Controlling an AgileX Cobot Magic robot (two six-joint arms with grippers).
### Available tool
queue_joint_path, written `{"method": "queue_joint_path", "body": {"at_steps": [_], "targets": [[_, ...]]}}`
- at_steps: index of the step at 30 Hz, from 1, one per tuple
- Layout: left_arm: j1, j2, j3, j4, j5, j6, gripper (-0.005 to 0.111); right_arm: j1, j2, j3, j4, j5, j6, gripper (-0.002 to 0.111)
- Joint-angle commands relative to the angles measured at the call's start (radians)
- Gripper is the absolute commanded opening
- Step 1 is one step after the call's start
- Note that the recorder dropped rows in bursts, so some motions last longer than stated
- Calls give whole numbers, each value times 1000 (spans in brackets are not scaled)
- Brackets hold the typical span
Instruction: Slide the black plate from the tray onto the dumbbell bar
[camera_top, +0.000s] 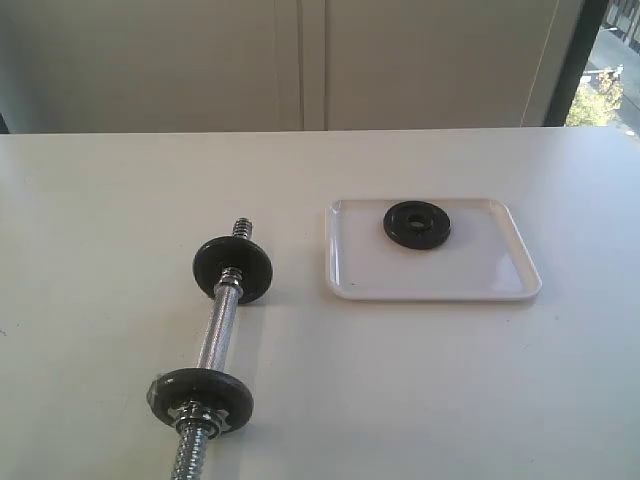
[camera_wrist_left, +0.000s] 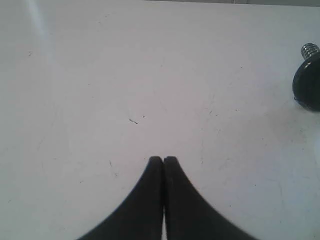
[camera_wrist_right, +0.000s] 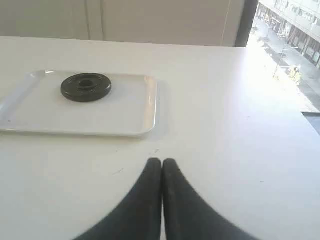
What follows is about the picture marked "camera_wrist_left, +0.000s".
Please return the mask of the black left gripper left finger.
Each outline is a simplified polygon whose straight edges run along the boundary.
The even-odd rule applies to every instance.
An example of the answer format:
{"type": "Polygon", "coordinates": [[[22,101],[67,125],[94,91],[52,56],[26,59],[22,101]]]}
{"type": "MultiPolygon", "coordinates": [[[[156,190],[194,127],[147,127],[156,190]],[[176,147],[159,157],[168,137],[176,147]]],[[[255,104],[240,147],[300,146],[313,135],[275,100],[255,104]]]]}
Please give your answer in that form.
{"type": "Polygon", "coordinates": [[[160,240],[163,231],[163,161],[152,156],[125,200],[81,240],[160,240]]]}

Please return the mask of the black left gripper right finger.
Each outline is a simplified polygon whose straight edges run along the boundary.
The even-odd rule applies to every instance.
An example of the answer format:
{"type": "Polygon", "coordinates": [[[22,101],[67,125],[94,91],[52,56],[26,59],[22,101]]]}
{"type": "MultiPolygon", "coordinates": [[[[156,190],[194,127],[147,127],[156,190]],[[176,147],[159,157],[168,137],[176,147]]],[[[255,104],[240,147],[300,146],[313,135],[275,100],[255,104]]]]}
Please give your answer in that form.
{"type": "Polygon", "coordinates": [[[251,240],[198,193],[175,156],[163,161],[164,211],[168,240],[251,240]]]}

